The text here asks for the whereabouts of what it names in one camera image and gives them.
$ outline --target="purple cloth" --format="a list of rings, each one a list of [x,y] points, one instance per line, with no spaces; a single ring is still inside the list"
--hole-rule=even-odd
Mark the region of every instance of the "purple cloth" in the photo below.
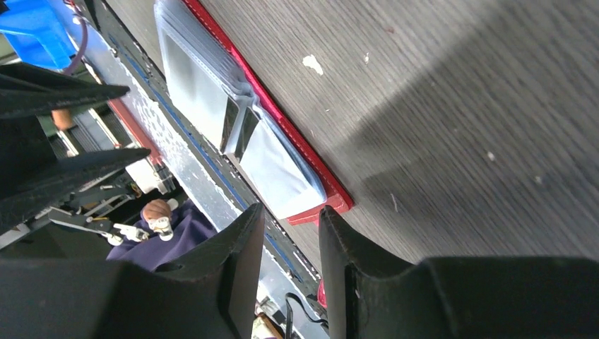
[[[126,239],[123,244],[110,251],[107,260],[130,261],[146,270],[154,271],[158,266],[179,258],[217,233],[214,226],[190,200],[172,211],[173,238],[167,242],[162,241],[150,230],[143,216],[135,226],[150,233],[150,239],[145,242]]]

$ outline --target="clear plastic sheet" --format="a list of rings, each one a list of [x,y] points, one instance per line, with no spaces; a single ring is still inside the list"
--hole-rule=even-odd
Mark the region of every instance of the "clear plastic sheet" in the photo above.
[[[260,106],[231,55],[180,0],[158,0],[155,16],[177,109],[215,148],[237,157],[277,219],[324,203],[320,179]]]

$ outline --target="white spot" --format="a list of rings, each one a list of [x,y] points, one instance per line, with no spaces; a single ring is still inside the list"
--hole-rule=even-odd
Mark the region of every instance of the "white spot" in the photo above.
[[[399,212],[399,210],[397,209],[397,201],[395,200],[395,196],[393,195],[393,193],[391,193],[391,200],[393,201],[393,207],[395,208],[395,211]]]
[[[295,252],[293,252],[293,256],[299,261],[299,263],[302,264],[302,266],[304,266],[304,269],[306,270],[306,272],[308,272],[308,274],[310,274],[310,276],[312,277],[312,280],[316,281],[316,276],[314,276],[314,274],[312,274],[312,272],[310,272],[310,270],[308,269],[308,266],[306,266],[306,264],[300,258],[300,256],[298,256],[297,253],[295,253]]]
[[[316,57],[313,54],[306,56],[304,58],[303,63],[304,63],[304,66],[314,69],[320,76],[324,74],[324,72],[322,70],[322,66],[320,66],[320,64],[316,60]]]

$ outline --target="wooden floor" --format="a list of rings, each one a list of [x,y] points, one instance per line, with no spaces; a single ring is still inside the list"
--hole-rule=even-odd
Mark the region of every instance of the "wooden floor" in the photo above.
[[[161,64],[153,0],[109,2]],[[599,258],[599,2],[202,3],[384,248]]]

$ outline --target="blue plastic part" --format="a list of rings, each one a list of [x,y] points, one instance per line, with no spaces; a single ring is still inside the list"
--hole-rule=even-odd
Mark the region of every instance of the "blue plastic part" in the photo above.
[[[19,58],[46,69],[64,69],[76,53],[62,23],[47,0],[6,0],[0,15],[5,34]]]

